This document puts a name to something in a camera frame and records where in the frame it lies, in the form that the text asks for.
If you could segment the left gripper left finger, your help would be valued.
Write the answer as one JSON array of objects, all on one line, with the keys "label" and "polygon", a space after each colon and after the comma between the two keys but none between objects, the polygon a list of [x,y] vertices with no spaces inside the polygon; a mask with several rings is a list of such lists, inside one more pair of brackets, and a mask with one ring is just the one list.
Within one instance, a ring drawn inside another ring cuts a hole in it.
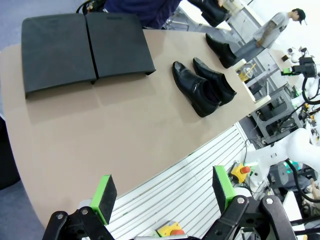
[{"label": "left gripper left finger", "polygon": [[112,240],[107,230],[117,189],[111,175],[104,175],[93,195],[91,203],[74,213],[54,212],[47,224],[44,240]]}]

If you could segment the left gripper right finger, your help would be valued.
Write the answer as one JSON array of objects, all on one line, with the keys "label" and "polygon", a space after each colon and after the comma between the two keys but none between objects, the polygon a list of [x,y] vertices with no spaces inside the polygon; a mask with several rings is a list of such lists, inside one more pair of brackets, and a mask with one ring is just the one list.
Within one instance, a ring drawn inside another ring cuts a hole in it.
[{"label": "left gripper right finger", "polygon": [[212,188],[221,216],[202,237],[203,240],[234,240],[241,229],[261,240],[295,240],[296,234],[280,199],[266,195],[261,200],[237,195],[222,165],[213,167]]}]

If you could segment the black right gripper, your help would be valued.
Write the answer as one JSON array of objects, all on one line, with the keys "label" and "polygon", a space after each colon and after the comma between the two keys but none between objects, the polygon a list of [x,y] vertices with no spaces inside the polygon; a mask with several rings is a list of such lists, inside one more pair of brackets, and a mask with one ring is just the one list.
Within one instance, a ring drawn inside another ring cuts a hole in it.
[{"label": "black right gripper", "polygon": [[299,65],[284,68],[280,73],[282,76],[296,76],[302,74],[304,77],[316,77],[317,65],[312,57],[301,57]]}]

